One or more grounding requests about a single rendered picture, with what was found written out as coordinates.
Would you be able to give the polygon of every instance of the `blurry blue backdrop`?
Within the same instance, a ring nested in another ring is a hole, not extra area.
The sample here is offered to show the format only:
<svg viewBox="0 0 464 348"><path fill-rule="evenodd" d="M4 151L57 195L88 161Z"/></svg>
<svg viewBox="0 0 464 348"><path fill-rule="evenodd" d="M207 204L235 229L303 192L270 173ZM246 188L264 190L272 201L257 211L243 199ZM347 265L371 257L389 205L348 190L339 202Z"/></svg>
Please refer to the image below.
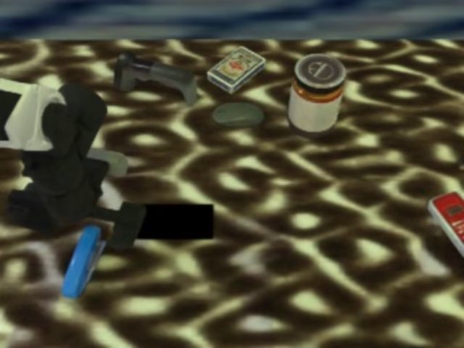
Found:
<svg viewBox="0 0 464 348"><path fill-rule="evenodd" d="M0 0L0 37L459 38L464 0Z"/></svg>

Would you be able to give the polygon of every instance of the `jar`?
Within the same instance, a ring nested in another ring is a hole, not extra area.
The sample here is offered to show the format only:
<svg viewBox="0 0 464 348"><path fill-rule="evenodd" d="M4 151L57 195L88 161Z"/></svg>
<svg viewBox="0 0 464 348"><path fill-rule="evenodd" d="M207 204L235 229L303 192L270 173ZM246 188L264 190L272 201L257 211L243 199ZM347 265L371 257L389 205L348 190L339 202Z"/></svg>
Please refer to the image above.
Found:
<svg viewBox="0 0 464 348"><path fill-rule="evenodd" d="M290 129L304 137L330 131L339 116L347 72L343 64L327 54L310 54L295 65L290 90Z"/></svg>

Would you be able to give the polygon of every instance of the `blue object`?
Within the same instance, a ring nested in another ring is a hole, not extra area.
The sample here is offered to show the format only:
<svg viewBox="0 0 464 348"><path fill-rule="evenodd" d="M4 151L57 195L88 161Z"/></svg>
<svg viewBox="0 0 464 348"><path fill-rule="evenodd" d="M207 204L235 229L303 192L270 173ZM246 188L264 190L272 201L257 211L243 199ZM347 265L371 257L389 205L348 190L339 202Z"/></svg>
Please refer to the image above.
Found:
<svg viewBox="0 0 464 348"><path fill-rule="evenodd" d="M67 266L61 290L64 297L75 299L83 293L107 244L100 237L99 227L88 225L84 228Z"/></svg>

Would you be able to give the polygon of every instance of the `card deck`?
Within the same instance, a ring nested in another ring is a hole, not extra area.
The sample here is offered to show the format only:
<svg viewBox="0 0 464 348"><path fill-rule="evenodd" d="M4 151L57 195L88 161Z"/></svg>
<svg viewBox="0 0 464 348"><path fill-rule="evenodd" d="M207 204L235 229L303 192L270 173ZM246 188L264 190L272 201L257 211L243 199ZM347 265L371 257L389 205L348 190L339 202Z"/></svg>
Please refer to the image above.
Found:
<svg viewBox="0 0 464 348"><path fill-rule="evenodd" d="M232 94L264 69L266 59L240 46L207 73L209 81Z"/></svg>

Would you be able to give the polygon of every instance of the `red and white object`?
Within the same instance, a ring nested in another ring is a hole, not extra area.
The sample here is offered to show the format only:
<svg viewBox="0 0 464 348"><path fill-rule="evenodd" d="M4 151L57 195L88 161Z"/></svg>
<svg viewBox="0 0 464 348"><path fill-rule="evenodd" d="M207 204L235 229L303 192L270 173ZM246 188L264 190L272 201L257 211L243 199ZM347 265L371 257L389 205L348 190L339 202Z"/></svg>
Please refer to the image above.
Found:
<svg viewBox="0 0 464 348"><path fill-rule="evenodd" d="M428 211L440 224L448 238L464 257L464 199L457 192L435 197L428 202Z"/></svg>

